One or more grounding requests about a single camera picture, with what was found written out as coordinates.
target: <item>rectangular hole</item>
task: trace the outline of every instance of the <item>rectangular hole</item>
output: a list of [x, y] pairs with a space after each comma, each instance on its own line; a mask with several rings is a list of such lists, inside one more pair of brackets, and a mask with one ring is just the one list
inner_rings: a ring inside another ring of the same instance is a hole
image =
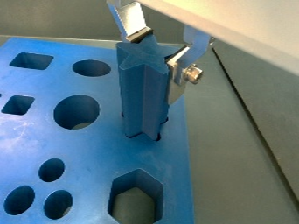
[[4, 114], [23, 116], [33, 104], [31, 96], [15, 95], [4, 105], [1, 112]]
[[21, 67], [28, 69], [44, 70], [52, 63], [53, 57], [49, 55], [21, 52], [13, 58], [11, 67]]

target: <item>blue plastic board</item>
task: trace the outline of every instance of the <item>blue plastic board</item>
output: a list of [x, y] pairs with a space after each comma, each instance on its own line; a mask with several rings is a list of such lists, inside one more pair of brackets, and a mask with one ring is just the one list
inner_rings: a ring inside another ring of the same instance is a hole
[[118, 223], [115, 197], [139, 187], [155, 223], [192, 224], [183, 98], [160, 141], [127, 138], [115, 50], [11, 38], [0, 68], [0, 223]]

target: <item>screw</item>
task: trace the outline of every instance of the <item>screw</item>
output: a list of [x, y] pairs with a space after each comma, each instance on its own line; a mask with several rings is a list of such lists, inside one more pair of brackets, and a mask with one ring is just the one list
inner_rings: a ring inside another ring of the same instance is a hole
[[183, 78], [194, 85], [200, 82], [203, 76], [203, 71], [198, 68], [195, 64], [191, 64], [184, 71]]

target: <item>circular hole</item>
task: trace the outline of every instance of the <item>circular hole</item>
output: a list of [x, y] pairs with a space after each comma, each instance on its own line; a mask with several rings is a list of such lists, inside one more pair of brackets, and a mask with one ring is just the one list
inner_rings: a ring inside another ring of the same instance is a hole
[[33, 189], [24, 185], [8, 194], [4, 201], [4, 210], [11, 215], [21, 214], [32, 205], [35, 198]]
[[44, 214], [49, 219], [60, 219], [71, 210], [72, 197], [67, 191], [59, 190], [44, 201]]
[[64, 172], [64, 163], [60, 159], [52, 158], [47, 160], [40, 168], [39, 175], [43, 181], [52, 182]]
[[53, 110], [55, 122], [64, 129], [83, 129], [90, 126], [99, 117], [99, 103], [83, 94], [65, 98]]
[[76, 74], [83, 76], [99, 77], [110, 73], [111, 67], [103, 61], [88, 59], [76, 62], [72, 66], [72, 70]]

